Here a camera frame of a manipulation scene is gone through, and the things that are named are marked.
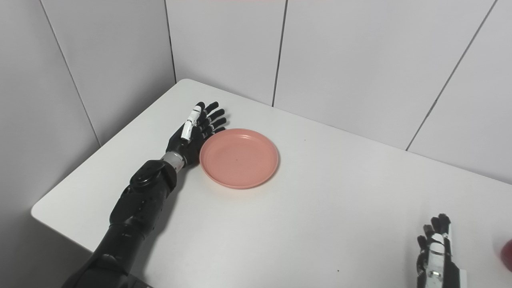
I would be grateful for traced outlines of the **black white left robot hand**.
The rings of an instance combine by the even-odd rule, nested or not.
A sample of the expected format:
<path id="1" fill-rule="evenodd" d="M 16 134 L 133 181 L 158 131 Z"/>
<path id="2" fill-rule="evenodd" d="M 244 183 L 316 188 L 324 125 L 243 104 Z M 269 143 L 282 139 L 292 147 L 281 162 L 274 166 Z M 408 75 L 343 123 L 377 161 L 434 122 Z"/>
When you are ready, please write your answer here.
<path id="1" fill-rule="evenodd" d="M 179 155 L 184 166 L 196 165 L 205 142 L 225 130 L 226 123 L 225 110 L 219 108 L 217 101 L 208 106 L 198 102 L 184 124 L 169 139 L 165 152 Z"/>

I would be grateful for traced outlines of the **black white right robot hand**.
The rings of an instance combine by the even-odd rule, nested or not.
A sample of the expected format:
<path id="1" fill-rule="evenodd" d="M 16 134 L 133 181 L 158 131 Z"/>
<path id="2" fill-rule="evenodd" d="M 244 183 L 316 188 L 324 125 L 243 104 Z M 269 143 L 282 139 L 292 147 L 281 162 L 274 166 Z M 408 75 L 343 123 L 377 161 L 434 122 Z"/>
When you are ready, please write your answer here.
<path id="1" fill-rule="evenodd" d="M 466 288 L 467 273 L 453 261 L 450 218 L 439 214 L 425 224 L 417 237 L 420 248 L 416 260 L 418 288 Z"/>

